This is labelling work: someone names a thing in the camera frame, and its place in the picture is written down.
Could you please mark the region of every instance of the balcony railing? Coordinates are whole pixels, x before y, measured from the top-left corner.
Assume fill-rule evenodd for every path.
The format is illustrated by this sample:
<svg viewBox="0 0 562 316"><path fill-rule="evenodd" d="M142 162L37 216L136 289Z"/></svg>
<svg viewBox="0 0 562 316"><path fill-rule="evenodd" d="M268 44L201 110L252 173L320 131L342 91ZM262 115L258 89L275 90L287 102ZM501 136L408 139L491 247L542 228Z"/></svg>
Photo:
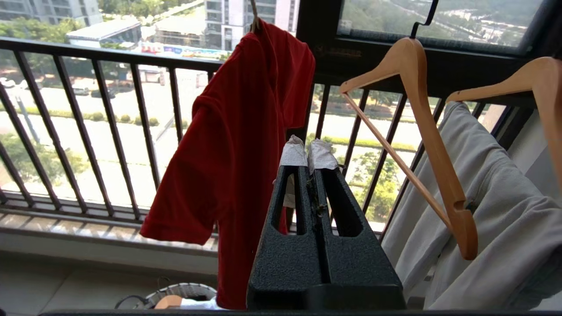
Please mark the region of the balcony railing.
<svg viewBox="0 0 562 316"><path fill-rule="evenodd" d="M175 141L181 140L184 129L187 128L187 120L182 119L182 109L190 108L194 97L204 87L205 80L202 80L201 76L206 74L206 79L211 80L222 62L7 38L0 38L0 47L3 49L2 58L6 63L12 63L12 67L8 67L9 71L21 74L22 81L26 83L31 95L28 104L24 104L22 97L14 96L15 92L12 93L12 90L19 89L18 87L9 87L9 80L5 85L0 85L0 100L5 110L5 114L0 112L0 119L2 115L7 115L6 122L9 119L13 127L0 129L0 136L4 135L0 138L2 140L0 158L10 179L0 182L2 207L141 223L152 201L151 194L156 192L160 184L167 164L166 159L171 158L171 154L167 153L175 151L177 147ZM116 63L117 66L107 67L108 63ZM86 64L91 67L89 79L88 71L78 74L78 68L82 69ZM143 84L143 79L148 78L147 69L152 72L158 71L160 79L158 84L153 84L158 87L156 90L151 88L152 85L149 87ZM179 75L184 69L191 71L186 80ZM83 80L90 80L90 82L95 80L99 92L94 93L98 93L101 97L100 108L103 109L101 114L86 112L89 105L85 103L90 104L93 99L89 96L77 97L75 91L82 90L80 87L77 89L73 81L78 77L86 77ZM407 181L397 168L388 163L391 158L387 158L387 152L374 140L374 136L366 130L366 127L362 126L361 120L345 103L339 102L337 85L346 78L330 77L329 80L324 80L324 77L318 74L315 76L315 84L310 92L306 125L290 133L302 139L324 138L334 144L335 155L339 156L340 163L344 166L343 174L356 193L358 202L362 204L363 211L369 214L368 219L373 222L374 230L382 231L391 217L392 205L396 207ZM41 90L41 85L44 85L49 78L60 81L61 86L57 91L66 100L59 100ZM115 97L115 90L112 87L119 89L119 81L121 84L131 83L129 93L132 96L134 91L132 102L136 101L138 105L139 115L134 119L136 124L129 124L132 120L129 115L123 115L121 119L116 115L116 109L125 106L124 99ZM20 86L22 88L17 91L27 93L25 86L21 84ZM188 90L190 95L186 96L184 90ZM163 126L156 127L158 121L154 123L153 118L149 117L147 97L151 100L148 108L152 113L160 114L165 112L165 109L171 109L171 118ZM383 133L384 130L387 131L387 140L390 143L394 141L397 151L401 155L404 154L403 159L406 162L411 161L412 168L415 168L423 153L423 145L420 144L421 138L413 122L407 98L404 95L368 89L359 91L355 97L360 108L370 115L379 130ZM69 104L69 114L64 120L53 120L61 110L52 109L50 106L64 102ZM445 102L443 99L431 98L430 103L433 104L433 117L438 124ZM32 112L33 106L37 108L37 112ZM497 129L502 125L512 110L509 107L504 111L501 111L502 109L500 108L499 112L502 115L492 122L490 130L494 126ZM477 118L487 110L488 106L484 103L474 104L473 113ZM189 115L190 113L184 113L186 118ZM69 122L75 124L77 135L72 134L74 128L70 129ZM44 124L44 129L36 126L41 123ZM100 142L97 138L96 141L92 140L93 136L104 134L107 127L109 127L110 138L108 137L104 142ZM41 129L50 139L41 140L36 135L36 129ZM12 138L5 137L12 132ZM61 142L61 136L64 137L64 142ZM159 145L157 150L155 148L157 142L164 138L173 141ZM20 147L23 149L16 152L14 148L20 147L14 147L9 142L21 142ZM80 181L76 170L79 168L73 166L76 157L72 151L76 151L76 148L81 146L88 159L87 166L83 168L91 168L95 182L93 179L90 182ZM109 163L106 161L108 158L105 151L110 150L111 147L115 148L116 161ZM141 152L144 148L141 147L146 148L146 159L138 157L143 156ZM49 156L42 154L44 150L52 153L50 159ZM29 156L29 159L22 158L22 155ZM60 160L62 169L59 171L62 180L53 178L53 167L48 165L52 159ZM32 169L36 174L29 175L29 170L22 170L22 166ZM128 199L123 202L123 198L116 197L115 191L118 191L121 177L126 188L121 195L127 195L130 203ZM62 196L59 193L62 189L59 189L60 185L56 185L57 182L67 183L72 194ZM37 189L41 184L44 190ZM377 196L375 190L377 185L385 186L387 196ZM146 193L147 188L152 186L154 187L153 191L150 190L152 193ZM99 195L92 193L97 189ZM139 196L143 198L141 203L138 203Z"/></svg>

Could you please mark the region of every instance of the t-shirt sleeve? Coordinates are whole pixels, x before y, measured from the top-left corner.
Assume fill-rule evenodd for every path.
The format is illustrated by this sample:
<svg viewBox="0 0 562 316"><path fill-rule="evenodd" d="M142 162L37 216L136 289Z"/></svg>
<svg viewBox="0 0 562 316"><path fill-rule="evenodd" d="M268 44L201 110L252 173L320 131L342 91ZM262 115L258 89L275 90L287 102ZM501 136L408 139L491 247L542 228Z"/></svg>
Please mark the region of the t-shirt sleeve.
<svg viewBox="0 0 562 316"><path fill-rule="evenodd" d="M193 104L193 121L170 160L140 234L204 244L232 196L232 144L208 97Z"/></svg>

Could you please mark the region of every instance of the green hedge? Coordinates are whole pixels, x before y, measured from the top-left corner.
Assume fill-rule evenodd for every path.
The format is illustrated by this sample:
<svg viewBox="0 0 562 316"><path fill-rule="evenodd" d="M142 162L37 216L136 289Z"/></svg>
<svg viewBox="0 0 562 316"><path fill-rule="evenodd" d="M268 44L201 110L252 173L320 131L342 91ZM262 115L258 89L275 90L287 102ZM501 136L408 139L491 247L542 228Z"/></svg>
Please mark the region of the green hedge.
<svg viewBox="0 0 562 316"><path fill-rule="evenodd" d="M28 112L29 115L40 115L39 109L37 109L36 107L26 107L25 110ZM0 105L0 111L5 111L3 105ZM16 108L16 112L18 114L21 114L21 110L19 107ZM66 110L49 110L49 115L56 118L67 118L67 119L74 118L74 114L72 114L72 111L66 111ZM84 120L91 120L96 122L107 121L105 114L101 112L82 113L82 118ZM140 116L137 116L135 120L131 120L131 117L127 114L123 115L121 118L115 116L115 121L117 123L142 125L140 120L141 120ZM150 118L148 119L148 125L154 127L160 125L160 122L158 122L158 119L156 118Z"/></svg>
<svg viewBox="0 0 562 316"><path fill-rule="evenodd" d="M322 140L328 143L332 143L334 145L344 145L347 146L350 143L349 138L345 137L331 137L331 136L324 136ZM357 147L367 147L367 148L383 148L381 143L374 141L372 139L357 139L355 141L355 146ZM402 144L402 143L392 143L392 148L396 151L405 151L405 152L416 152L417 148L409 144Z"/></svg>

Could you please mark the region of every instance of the high-rise building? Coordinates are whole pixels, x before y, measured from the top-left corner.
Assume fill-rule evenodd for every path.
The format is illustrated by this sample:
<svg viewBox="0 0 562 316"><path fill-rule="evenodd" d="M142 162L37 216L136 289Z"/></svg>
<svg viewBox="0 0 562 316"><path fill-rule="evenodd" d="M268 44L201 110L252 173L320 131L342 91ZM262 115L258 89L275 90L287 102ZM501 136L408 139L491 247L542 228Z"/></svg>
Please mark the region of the high-rise building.
<svg viewBox="0 0 562 316"><path fill-rule="evenodd" d="M58 24L74 19L90 26L103 22L97 0L0 0L0 20L17 17Z"/></svg>
<svg viewBox="0 0 562 316"><path fill-rule="evenodd" d="M280 29L297 30L300 0L256 0L258 16ZM232 51L253 21L250 0L205 0L208 48Z"/></svg>

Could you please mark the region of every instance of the rooftop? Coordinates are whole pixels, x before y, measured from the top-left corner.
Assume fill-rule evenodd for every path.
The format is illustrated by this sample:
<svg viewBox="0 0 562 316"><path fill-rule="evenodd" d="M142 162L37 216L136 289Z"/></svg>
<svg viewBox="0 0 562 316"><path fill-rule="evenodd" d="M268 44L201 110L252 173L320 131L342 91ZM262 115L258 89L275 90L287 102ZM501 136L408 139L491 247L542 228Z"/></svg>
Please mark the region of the rooftop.
<svg viewBox="0 0 562 316"><path fill-rule="evenodd" d="M205 31L205 20L194 22L186 16L170 16L167 19L157 22L156 30L179 32L182 34L203 34Z"/></svg>
<svg viewBox="0 0 562 316"><path fill-rule="evenodd" d="M73 39L101 40L140 25L141 23L136 19L111 20L68 32L66 33L66 37Z"/></svg>

